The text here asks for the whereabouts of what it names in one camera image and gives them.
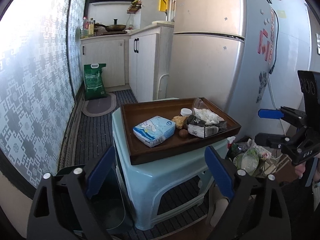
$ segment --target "blue tissue package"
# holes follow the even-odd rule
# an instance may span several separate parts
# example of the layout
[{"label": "blue tissue package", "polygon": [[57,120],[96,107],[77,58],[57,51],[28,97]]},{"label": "blue tissue package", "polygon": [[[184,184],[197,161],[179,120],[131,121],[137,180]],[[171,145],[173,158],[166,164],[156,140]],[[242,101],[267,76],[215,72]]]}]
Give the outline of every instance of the blue tissue package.
[{"label": "blue tissue package", "polygon": [[172,136],[175,128],[175,122],[155,116],[135,126],[133,133],[140,141],[151,148]]}]

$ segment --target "blue gripper pad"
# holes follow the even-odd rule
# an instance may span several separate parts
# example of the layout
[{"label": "blue gripper pad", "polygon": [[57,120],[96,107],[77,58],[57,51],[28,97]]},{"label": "blue gripper pad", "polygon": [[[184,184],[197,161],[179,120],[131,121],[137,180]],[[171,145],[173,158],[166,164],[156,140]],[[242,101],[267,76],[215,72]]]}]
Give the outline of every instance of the blue gripper pad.
[{"label": "blue gripper pad", "polygon": [[260,109],[258,116],[266,119],[281,119],[284,117],[284,114],[280,110]]},{"label": "blue gripper pad", "polygon": [[116,152],[113,146],[109,147],[106,153],[101,157],[95,168],[87,178],[86,196],[90,199],[98,194],[111,166],[115,160]]},{"label": "blue gripper pad", "polygon": [[[230,173],[233,173],[233,171],[235,172],[236,167],[230,160],[223,160],[212,146],[209,146],[205,149],[204,159],[215,182],[219,187],[221,194],[231,200],[235,192],[233,190],[233,180],[230,176]],[[225,167],[222,164],[223,162],[230,162],[230,164],[233,165],[234,169],[230,169],[231,166]]]}]

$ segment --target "white cabinet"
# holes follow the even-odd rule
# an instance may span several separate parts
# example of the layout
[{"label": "white cabinet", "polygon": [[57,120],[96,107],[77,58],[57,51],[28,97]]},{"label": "white cabinet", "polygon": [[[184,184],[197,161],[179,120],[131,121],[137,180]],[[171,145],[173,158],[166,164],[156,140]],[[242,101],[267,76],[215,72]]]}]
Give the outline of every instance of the white cabinet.
[{"label": "white cabinet", "polygon": [[129,40],[129,84],[138,102],[154,100],[158,38],[154,33]]},{"label": "white cabinet", "polygon": [[106,64],[102,69],[105,87],[125,85],[124,40],[98,41],[81,45],[82,65]]}]

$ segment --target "gray oval rug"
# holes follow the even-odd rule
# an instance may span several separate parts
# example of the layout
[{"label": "gray oval rug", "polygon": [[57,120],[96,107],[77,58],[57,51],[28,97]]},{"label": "gray oval rug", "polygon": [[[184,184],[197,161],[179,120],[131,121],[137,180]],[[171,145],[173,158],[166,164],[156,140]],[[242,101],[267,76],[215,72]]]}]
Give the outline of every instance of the gray oval rug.
[{"label": "gray oval rug", "polygon": [[108,92],[107,94],[105,98],[85,101],[82,113],[89,117],[97,117],[112,112],[117,106],[116,95]]}]

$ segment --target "refrigerator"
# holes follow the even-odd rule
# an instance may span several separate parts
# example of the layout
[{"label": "refrigerator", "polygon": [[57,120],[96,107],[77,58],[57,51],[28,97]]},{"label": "refrigerator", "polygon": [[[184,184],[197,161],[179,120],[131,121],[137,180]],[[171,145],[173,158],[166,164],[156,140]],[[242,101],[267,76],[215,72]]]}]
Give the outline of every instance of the refrigerator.
[{"label": "refrigerator", "polygon": [[267,85],[276,28],[268,0],[176,0],[167,98],[205,97],[244,135]]}]

